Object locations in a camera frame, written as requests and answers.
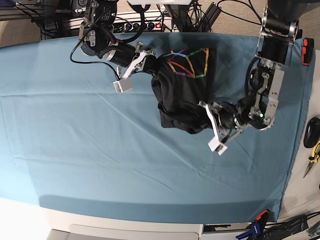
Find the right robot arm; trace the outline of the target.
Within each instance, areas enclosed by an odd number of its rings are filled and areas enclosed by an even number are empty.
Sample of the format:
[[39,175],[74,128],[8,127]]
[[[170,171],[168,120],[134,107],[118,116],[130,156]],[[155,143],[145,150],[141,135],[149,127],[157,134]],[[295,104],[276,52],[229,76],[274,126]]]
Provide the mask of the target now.
[[[140,16],[140,26],[132,37],[118,39],[114,35],[113,26],[117,16],[117,3],[116,0],[92,0],[87,3],[84,19],[79,27],[79,41],[69,56],[71,62],[107,65],[117,81],[136,73],[156,77],[159,71],[156,54],[150,48],[142,49],[143,43],[138,41],[146,28],[145,12],[150,5],[130,5]],[[98,57],[100,61],[74,60],[73,54],[78,47],[85,55]]]

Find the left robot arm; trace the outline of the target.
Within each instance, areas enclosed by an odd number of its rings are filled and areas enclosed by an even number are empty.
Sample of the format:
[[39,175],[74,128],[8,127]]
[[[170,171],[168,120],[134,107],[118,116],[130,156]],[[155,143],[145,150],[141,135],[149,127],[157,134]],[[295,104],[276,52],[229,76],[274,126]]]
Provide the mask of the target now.
[[208,145],[213,150],[224,147],[248,127],[260,131],[272,127],[285,74],[282,67],[291,63],[299,19],[319,5],[318,0],[267,1],[255,57],[245,76],[245,96],[237,104],[199,102],[212,124],[214,136]]

